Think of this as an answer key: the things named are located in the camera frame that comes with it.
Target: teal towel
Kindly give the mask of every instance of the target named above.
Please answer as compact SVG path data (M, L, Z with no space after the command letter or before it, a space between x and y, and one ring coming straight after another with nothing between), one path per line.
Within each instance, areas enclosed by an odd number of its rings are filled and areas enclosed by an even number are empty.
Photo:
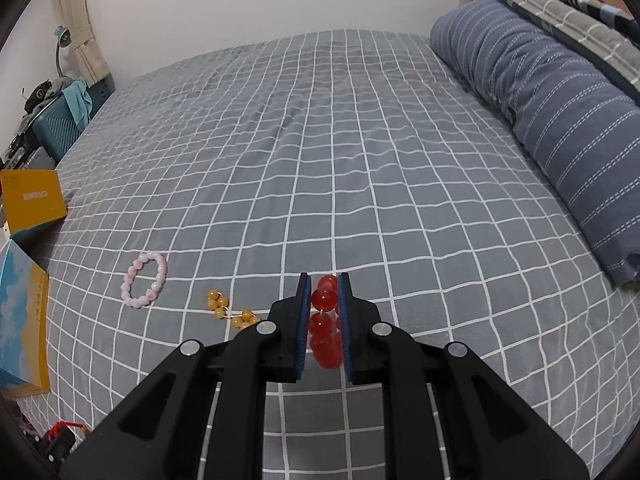
M81 132L89 124L89 114L91 113L94 103L91 101L91 96L86 90L86 81L84 77L79 77L71 83L70 86L65 88L62 93L65 96L66 104L71 110L71 114L74 117L76 126Z

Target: wall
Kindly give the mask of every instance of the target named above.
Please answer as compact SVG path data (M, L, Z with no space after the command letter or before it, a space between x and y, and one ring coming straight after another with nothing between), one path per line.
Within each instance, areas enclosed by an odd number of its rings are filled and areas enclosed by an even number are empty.
M331 28L428 35L458 0L87 0L116 86L188 57Z
M53 32L59 24L52 0L31 0L0 51L0 154L25 113L22 88L28 96L43 81L58 77ZM61 50L60 65L65 73L77 75L70 48Z

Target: black bag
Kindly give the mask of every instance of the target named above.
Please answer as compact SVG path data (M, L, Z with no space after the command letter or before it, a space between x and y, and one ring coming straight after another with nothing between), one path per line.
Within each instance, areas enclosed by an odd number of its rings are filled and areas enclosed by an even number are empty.
M44 83L40 83L36 86L35 90L31 92L31 95L27 99L27 102L24 104L24 111L30 114L33 112L33 109L44 101L44 96L47 94L47 91L51 88L51 81L48 79Z

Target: bed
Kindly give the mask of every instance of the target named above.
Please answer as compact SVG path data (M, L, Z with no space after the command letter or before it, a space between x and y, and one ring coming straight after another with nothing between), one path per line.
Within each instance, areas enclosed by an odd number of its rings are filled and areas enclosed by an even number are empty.
M638 290L612 283L513 124L441 59L445 32L295 36L118 90L58 167L68 217L37 255L52 392L22 401L36 428L94 428L180 341L233 337L209 289L260 316L300 272L348 271L417 340L471 346L595 477L638 422ZM136 310L120 285L141 250L166 254L168 280ZM309 358L269 388L264 478L384 478L382 425L378 388Z

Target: silver screw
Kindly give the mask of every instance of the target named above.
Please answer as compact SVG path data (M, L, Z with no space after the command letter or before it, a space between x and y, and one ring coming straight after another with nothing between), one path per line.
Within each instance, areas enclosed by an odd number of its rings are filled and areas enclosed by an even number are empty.
M200 350L200 343L198 343L193 339L185 341L180 345L180 352L183 355L194 355L194 354L197 354L199 350Z
M267 335L273 334L276 331L276 324L273 321L262 321L258 323L258 326L255 329L258 331L258 334Z
M466 355L466 345L462 343L451 343L447 349L453 357L464 357Z
M375 335L385 336L391 334L391 326L387 323L376 323L371 327L371 331Z

